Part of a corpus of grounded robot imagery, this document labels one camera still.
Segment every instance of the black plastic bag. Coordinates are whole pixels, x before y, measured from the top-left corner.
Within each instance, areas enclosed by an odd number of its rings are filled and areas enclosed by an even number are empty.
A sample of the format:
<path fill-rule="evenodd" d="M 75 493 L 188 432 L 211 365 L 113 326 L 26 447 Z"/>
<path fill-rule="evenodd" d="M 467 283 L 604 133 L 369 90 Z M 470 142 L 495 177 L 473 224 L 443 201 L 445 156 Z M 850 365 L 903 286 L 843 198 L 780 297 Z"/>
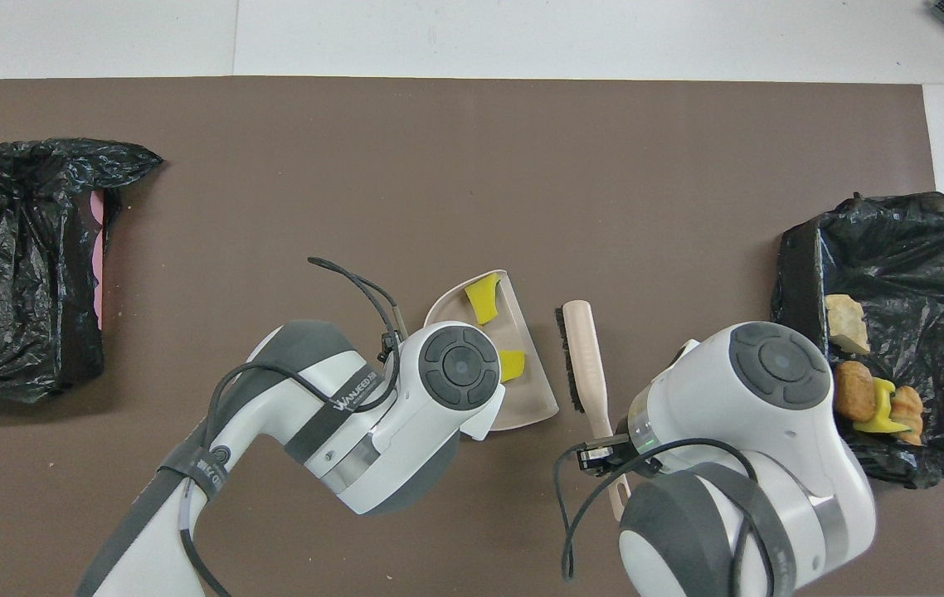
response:
<path fill-rule="evenodd" d="M 36 403 L 103 371 L 89 196 L 103 190 L 109 224 L 115 188 L 161 162 L 114 141 L 0 144 L 0 398 Z"/>
<path fill-rule="evenodd" d="M 863 305 L 870 355 L 829 344 L 824 296 Z M 923 446 L 888 434 L 862 434 L 837 416 L 837 428 L 866 473 L 927 488 L 944 477 L 944 194 L 868 197 L 782 236 L 774 321 L 803 333 L 832 366 L 854 358 L 875 377 L 912 386 L 922 397 Z"/>

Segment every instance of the beige dustpan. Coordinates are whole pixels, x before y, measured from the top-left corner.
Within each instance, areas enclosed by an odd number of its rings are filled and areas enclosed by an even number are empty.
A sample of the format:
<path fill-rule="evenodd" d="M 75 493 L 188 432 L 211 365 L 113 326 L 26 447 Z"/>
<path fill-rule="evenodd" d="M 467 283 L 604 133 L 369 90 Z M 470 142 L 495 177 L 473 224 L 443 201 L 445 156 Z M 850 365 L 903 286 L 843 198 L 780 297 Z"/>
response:
<path fill-rule="evenodd" d="M 493 284 L 484 284 L 489 282 L 488 279 L 492 275 L 498 276 L 496 287 Z M 465 293 L 465 288 L 475 283 L 479 283 L 476 288 L 485 292 L 491 291 L 494 295 L 494 308 L 498 310 L 498 313 L 483 324 L 479 324 L 471 299 Z M 431 309 L 427 311 L 424 325 L 440 321 L 461 321 L 479 325 L 499 351 L 524 352 L 523 373 L 505 382 L 502 409 L 494 420 L 491 431 L 514 430 L 548 419 L 560 410 L 542 369 L 542 362 L 528 330 L 528 322 L 524 321 L 524 314 L 517 303 L 513 283 L 509 282 L 509 274 L 505 269 L 494 269 L 476 276 L 457 284 L 440 296 L 435 305 L 431 305 Z"/>

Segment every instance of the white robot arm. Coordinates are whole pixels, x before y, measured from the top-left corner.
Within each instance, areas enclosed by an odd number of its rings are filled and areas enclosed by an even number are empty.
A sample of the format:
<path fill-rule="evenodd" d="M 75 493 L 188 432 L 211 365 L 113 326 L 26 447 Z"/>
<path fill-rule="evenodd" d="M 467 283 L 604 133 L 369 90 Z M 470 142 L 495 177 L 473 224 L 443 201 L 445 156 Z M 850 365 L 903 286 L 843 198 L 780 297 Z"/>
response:
<path fill-rule="evenodd" d="M 226 595 L 196 555 L 192 529 L 260 434 L 357 514 L 411 505 L 450 463 L 461 432 L 486 437 L 505 390 L 498 352 L 474 326 L 437 323 L 393 344 L 381 373 L 332 324 L 293 321 L 270 333 L 160 465 L 78 596 L 202 597 L 200 575 Z"/>
<path fill-rule="evenodd" d="M 650 477 L 620 521 L 639 594 L 786 597 L 870 547 L 873 494 L 832 400 L 828 363 L 809 340 L 734 325 L 685 345 L 635 398 L 621 434 L 576 450 L 581 468 L 609 480 Z"/>

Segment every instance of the brush bristles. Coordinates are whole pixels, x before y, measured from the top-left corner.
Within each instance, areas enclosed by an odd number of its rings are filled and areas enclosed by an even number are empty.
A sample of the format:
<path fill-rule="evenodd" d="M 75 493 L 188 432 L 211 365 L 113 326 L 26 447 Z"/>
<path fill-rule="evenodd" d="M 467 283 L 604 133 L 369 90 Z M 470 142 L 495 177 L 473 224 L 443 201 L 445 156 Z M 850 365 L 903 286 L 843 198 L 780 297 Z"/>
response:
<path fill-rule="evenodd" d="M 567 370 L 567 393 L 572 396 L 572 405 L 579 412 L 586 412 L 582 408 L 582 400 L 579 400 L 579 389 L 575 385 L 575 367 L 572 366 L 572 353 L 567 347 L 567 329 L 564 327 L 564 310 L 557 307 L 554 310 L 557 316 L 557 328 L 560 330 L 560 347 L 564 351 L 564 369 Z"/>

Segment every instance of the yellow object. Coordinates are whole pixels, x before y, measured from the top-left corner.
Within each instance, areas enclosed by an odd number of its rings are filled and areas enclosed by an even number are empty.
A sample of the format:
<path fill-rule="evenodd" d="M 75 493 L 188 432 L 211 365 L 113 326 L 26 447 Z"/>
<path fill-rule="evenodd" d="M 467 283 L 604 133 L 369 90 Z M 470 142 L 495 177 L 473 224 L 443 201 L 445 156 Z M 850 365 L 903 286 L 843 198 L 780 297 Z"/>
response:
<path fill-rule="evenodd" d="M 498 351 L 498 359 L 502 362 L 503 383 L 524 374 L 523 351 Z"/>
<path fill-rule="evenodd" d="M 469 295 L 472 310 L 475 311 L 475 321 L 479 325 L 498 317 L 498 305 L 494 301 L 494 292 L 498 288 L 500 279 L 502 276 L 489 274 L 465 286 L 465 294 Z"/>
<path fill-rule="evenodd" d="M 867 420 L 866 423 L 855 423 L 852 428 L 856 431 L 863 431 L 864 434 L 896 434 L 899 431 L 911 430 L 911 427 L 894 422 L 888 417 L 893 410 L 889 397 L 894 392 L 896 392 L 894 383 L 887 381 L 887 379 L 875 377 L 873 379 L 873 419 Z"/>

